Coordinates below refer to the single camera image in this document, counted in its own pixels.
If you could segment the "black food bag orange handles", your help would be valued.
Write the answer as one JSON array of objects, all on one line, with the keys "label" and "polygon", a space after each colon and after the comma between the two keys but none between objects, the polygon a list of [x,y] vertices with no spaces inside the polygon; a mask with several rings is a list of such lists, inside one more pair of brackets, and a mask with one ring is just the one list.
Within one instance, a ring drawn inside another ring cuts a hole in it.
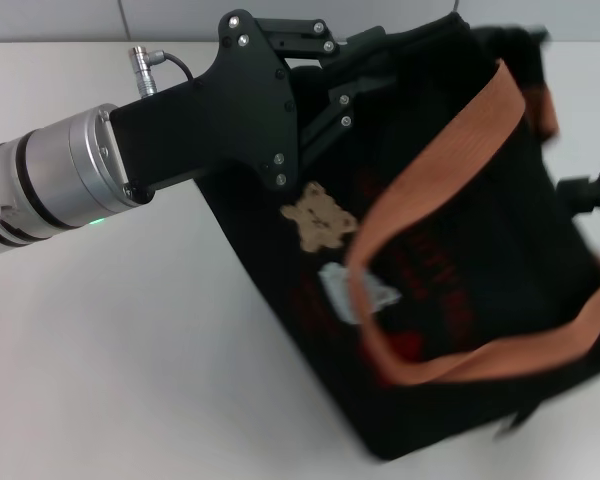
[{"label": "black food bag orange handles", "polygon": [[539,30],[456,15],[294,71],[301,118],[386,73],[354,130],[277,196],[199,182],[281,325],[366,448],[393,460],[600,373],[600,258],[545,169],[558,126]]}]

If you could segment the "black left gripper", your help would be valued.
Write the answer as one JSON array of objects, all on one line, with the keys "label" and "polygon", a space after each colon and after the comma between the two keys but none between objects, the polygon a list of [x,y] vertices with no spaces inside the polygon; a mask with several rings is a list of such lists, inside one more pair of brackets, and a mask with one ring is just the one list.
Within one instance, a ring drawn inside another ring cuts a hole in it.
[{"label": "black left gripper", "polygon": [[329,104],[298,126],[288,69],[280,59],[329,64],[385,29],[376,26],[338,42],[322,19],[226,14],[209,69],[192,81],[114,109],[110,122],[130,183],[159,190],[242,165],[271,191],[296,185],[354,124],[357,97],[395,86],[394,76],[360,77],[328,91]]}]

